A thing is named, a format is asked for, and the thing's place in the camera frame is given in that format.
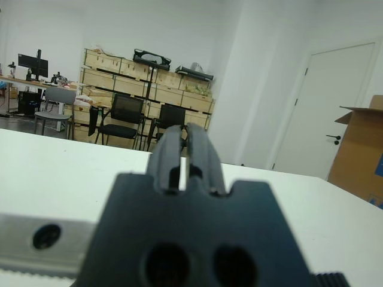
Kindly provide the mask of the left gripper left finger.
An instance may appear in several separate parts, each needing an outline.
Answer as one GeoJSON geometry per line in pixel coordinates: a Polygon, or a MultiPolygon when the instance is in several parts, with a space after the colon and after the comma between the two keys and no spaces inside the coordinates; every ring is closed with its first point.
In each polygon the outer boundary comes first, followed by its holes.
{"type": "Polygon", "coordinates": [[[149,157],[146,174],[153,177],[154,190],[163,194],[179,192],[181,126],[166,129],[149,157]]]}

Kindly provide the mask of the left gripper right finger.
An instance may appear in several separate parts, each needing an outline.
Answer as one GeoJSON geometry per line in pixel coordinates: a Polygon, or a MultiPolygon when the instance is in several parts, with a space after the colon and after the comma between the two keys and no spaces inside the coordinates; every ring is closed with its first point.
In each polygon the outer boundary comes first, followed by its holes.
{"type": "Polygon", "coordinates": [[[223,173],[220,158],[205,129],[187,125],[189,177],[197,176],[208,193],[223,195],[223,173]]]}

